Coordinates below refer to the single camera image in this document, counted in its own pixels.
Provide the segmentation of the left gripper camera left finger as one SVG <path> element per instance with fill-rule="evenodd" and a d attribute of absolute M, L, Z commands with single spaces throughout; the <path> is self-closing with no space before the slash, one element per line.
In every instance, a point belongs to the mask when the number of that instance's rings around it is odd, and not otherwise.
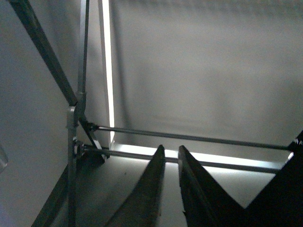
<path fill-rule="evenodd" d="M 159 216 L 165 172 L 165 149 L 159 145 L 136 186 L 106 227 L 154 227 Z"/>

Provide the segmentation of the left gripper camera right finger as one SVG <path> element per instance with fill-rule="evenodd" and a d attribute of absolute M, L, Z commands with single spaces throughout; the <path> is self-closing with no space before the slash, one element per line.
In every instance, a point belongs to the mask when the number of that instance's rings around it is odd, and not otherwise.
<path fill-rule="evenodd" d="M 187 226 L 243 227 L 245 211 L 199 164 L 178 164 Z"/>

